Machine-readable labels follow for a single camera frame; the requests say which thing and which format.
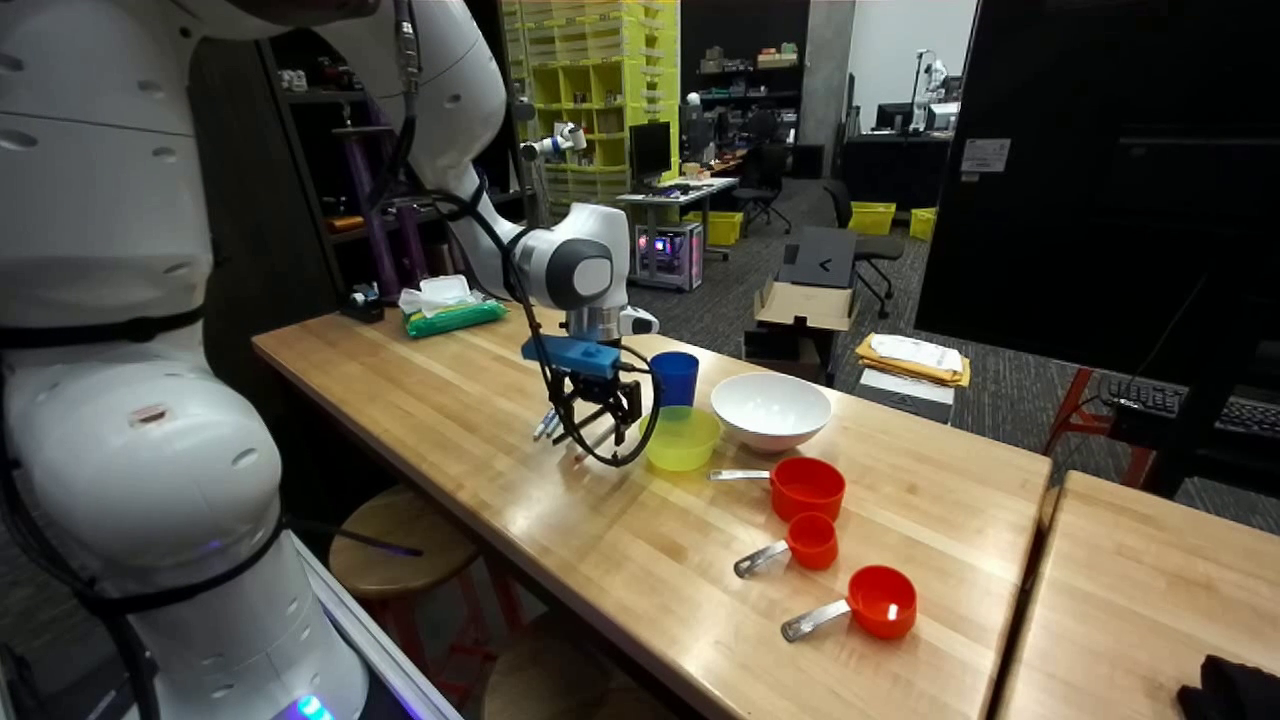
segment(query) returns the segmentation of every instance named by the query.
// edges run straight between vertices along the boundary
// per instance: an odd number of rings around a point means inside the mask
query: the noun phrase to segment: red plastic cup
[[[847,575],[847,612],[869,638],[901,640],[916,623],[916,585],[886,565],[869,565]]]
[[[789,550],[800,569],[831,569],[841,556],[834,524],[814,513],[792,518]]]
[[[814,455],[789,455],[769,473],[771,513],[778,521],[814,513],[834,521],[844,506],[844,476],[834,466]]]

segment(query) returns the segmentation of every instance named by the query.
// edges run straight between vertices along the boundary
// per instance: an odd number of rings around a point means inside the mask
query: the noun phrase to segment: wooden table
[[[1000,716],[1167,716],[1216,652],[1280,673],[1280,539],[1072,473]]]
[[[402,341],[396,315],[302,319],[254,335],[254,353],[398,466],[572,612],[642,659],[709,716],[981,716],[1044,497],[1049,460],[926,424],[844,394],[803,443],[844,470],[841,559],[737,579],[733,559],[783,531],[765,485],[601,470],[532,443],[543,414],[535,370],[515,360],[511,319]],[[662,335],[641,353],[687,348]],[[750,374],[701,357],[701,405]],[[765,466],[733,440],[714,466]],[[828,630],[783,645],[778,623],[844,598],[861,565],[916,579],[903,645]]]

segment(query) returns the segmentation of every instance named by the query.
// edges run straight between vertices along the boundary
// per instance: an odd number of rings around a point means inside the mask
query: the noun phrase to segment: stool
[[[478,720],[670,720],[654,697],[587,650],[567,615],[543,612],[492,663]]]
[[[340,535],[327,550],[327,571],[367,609],[370,619],[402,650],[406,659],[424,668],[424,677],[450,700],[475,694],[461,668],[463,659],[489,663],[492,650],[482,638],[482,609],[478,592],[469,575],[469,565],[478,556],[478,546],[461,531],[440,509],[430,509],[416,487],[386,487],[358,506]],[[463,601],[463,632],[448,645],[443,659],[429,659],[416,630],[416,601],[440,585],[457,579]]]
[[[1077,370],[1064,402],[1054,405],[1049,440],[1044,440],[1044,449],[1041,449],[1044,455],[1054,453],[1054,440],[1061,440],[1064,432],[1113,438],[1113,415],[1085,407],[1087,386],[1092,386],[1092,370]],[[1148,476],[1152,460],[1155,460],[1152,449],[1135,449],[1135,443],[1131,443],[1131,449],[1127,449],[1127,470],[1125,470],[1121,481],[1125,481],[1127,487],[1144,487],[1144,476]]]

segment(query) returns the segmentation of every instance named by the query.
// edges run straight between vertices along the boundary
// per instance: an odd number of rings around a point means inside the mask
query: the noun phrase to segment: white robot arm
[[[567,311],[565,345],[535,333],[528,348],[567,428],[572,402],[615,428],[641,415],[612,348],[629,221],[572,207],[523,233],[496,217],[472,156],[505,84],[461,0],[0,0],[0,460],[15,466],[0,506],[135,677],[154,668],[132,690],[141,716],[365,705],[358,659],[277,546],[278,453],[200,345],[210,254],[188,57],[200,38],[300,25],[324,25],[386,119],[416,119],[406,165],[463,206],[450,233],[475,276]]]

